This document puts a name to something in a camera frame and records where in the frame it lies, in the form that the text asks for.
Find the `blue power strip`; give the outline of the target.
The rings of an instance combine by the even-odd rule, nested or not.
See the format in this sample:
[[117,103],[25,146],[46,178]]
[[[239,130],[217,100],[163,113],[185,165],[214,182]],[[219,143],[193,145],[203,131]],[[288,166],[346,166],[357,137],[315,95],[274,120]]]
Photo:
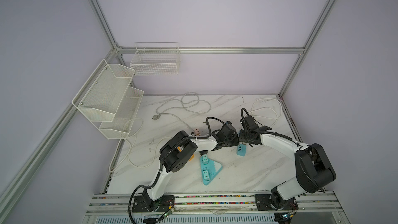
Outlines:
[[246,155],[247,145],[246,144],[239,144],[237,146],[236,154],[238,156],[244,157]]

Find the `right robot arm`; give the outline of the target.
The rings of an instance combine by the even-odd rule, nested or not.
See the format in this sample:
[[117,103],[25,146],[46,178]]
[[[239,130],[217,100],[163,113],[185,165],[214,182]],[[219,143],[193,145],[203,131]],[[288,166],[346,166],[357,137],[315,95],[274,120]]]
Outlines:
[[336,173],[321,145],[299,143],[284,134],[273,132],[271,127],[260,127],[245,108],[240,110],[240,115],[240,141],[268,146],[294,162],[295,176],[271,190],[271,208],[283,209],[293,198],[318,192],[336,180]]

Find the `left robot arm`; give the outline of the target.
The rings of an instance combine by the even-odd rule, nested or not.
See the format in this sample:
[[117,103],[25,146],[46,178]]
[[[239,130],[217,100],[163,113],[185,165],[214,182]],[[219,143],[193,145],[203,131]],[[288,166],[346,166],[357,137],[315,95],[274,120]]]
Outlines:
[[224,147],[238,146],[238,134],[230,121],[223,122],[218,118],[208,117],[206,125],[207,136],[193,136],[180,131],[160,149],[159,170],[156,177],[148,186],[137,186],[130,196],[127,212],[131,223],[136,223],[132,215],[132,204],[142,202],[144,210],[148,212],[158,210],[163,205],[165,188],[172,174],[181,170],[196,152],[201,155],[202,181],[205,185],[209,185],[221,172],[222,165],[209,159],[207,153]]

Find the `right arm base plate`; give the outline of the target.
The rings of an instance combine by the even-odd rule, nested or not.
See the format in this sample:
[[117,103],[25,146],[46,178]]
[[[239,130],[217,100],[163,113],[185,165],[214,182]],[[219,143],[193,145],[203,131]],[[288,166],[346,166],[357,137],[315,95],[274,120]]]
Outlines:
[[273,194],[255,195],[255,204],[259,211],[296,211],[299,208],[295,198],[284,200]]

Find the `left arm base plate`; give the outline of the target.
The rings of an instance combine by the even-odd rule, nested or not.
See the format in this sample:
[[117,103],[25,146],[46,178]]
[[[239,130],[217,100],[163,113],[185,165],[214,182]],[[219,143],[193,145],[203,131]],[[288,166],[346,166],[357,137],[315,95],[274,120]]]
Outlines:
[[175,197],[164,195],[160,199],[151,201],[142,195],[136,196],[131,204],[131,212],[133,213],[163,213],[173,207]]

